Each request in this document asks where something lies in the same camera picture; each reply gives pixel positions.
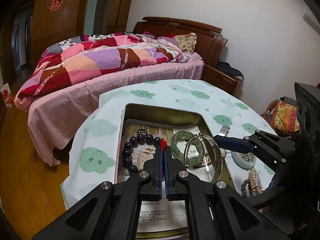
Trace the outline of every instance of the round table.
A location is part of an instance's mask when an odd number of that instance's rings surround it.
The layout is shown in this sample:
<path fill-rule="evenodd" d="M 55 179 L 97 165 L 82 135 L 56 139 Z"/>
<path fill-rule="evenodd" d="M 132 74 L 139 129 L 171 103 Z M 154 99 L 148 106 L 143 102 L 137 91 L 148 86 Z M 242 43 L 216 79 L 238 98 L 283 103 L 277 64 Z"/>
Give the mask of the round table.
<path fill-rule="evenodd" d="M 70 151 L 70 176 L 61 184 L 67 208 L 101 182 L 115 181 L 116 154 L 124 122 L 124 109 L 129 103 L 199 113 L 214 136 L 223 125 L 230 127 L 228 137 L 243 138 L 253 134 L 256 129 L 275 134 L 262 117 L 239 99 L 204 81 L 161 80 L 114 89 L 100 95 L 99 108 L 75 135 Z M 99 160 L 91 163 L 90 160 L 96 158 Z M 227 154 L 225 160 L 236 190 L 241 193 L 240 188 L 248 178 L 248 172 L 235 164 L 231 154 Z M 267 188 L 274 172 L 259 159 L 254 167 L 260 175 L 263 189 Z"/>

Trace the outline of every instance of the blanket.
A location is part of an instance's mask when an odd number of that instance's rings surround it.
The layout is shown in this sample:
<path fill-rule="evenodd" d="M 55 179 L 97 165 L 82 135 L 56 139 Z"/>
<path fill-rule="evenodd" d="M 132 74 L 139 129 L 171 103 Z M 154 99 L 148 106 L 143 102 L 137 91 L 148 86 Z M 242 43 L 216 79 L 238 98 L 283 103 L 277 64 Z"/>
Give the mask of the blanket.
<path fill-rule="evenodd" d="M 64 41 L 49 47 L 34 74 L 20 88 L 15 104 L 30 106 L 35 97 L 126 68 L 188 60 L 179 48 L 163 39 L 129 33 L 96 40 L 84 40 L 84 36 L 83 41 Z"/>

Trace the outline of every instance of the wooden headboard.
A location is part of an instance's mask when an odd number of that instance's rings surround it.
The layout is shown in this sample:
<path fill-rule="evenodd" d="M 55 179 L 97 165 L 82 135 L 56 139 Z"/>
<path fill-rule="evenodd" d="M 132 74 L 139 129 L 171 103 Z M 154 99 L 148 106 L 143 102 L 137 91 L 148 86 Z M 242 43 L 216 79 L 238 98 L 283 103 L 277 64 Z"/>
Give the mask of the wooden headboard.
<path fill-rule="evenodd" d="M 137 22 L 133 33 L 149 32 L 154 36 L 166 36 L 170 33 L 175 35 L 197 34 L 195 52 L 198 53 L 205 63 L 216 66 L 222 49 L 228 40 L 221 35 L 221 28 L 213 25 L 194 22 L 189 20 L 167 17 L 144 17 L 145 22 Z"/>

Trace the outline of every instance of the nightstand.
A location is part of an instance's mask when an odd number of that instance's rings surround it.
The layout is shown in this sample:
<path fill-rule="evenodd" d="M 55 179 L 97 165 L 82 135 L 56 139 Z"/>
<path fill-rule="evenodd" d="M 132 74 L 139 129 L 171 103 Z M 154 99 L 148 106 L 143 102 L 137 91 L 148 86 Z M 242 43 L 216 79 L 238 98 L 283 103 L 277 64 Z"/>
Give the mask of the nightstand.
<path fill-rule="evenodd" d="M 224 90 L 230 95 L 233 95 L 236 92 L 241 82 L 240 79 L 229 76 L 210 64 L 204 65 L 201 80 Z"/>

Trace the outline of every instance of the silver bolt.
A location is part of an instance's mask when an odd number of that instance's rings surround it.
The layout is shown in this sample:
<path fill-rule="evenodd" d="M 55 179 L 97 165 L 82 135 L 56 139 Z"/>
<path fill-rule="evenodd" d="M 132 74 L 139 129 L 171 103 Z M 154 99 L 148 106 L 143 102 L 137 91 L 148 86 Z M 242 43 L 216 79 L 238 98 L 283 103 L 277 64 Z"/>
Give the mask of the silver bolt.
<path fill-rule="evenodd" d="M 189 175 L 187 171 L 179 171 L 178 175 L 182 178 L 185 178 Z"/>
<path fill-rule="evenodd" d="M 146 177 L 149 176 L 149 172 L 147 172 L 147 171 L 141 171 L 141 172 L 139 173 L 139 176 L 145 179 Z"/>
<path fill-rule="evenodd" d="M 105 182 L 102 182 L 100 186 L 102 189 L 109 189 L 111 188 L 111 185 L 112 185 L 111 182 L 105 181 Z"/>
<path fill-rule="evenodd" d="M 225 188 L 227 186 L 227 184 L 224 182 L 224 181 L 222 181 L 222 180 L 219 180 L 218 182 L 217 182 L 217 187 L 218 188 Z"/>

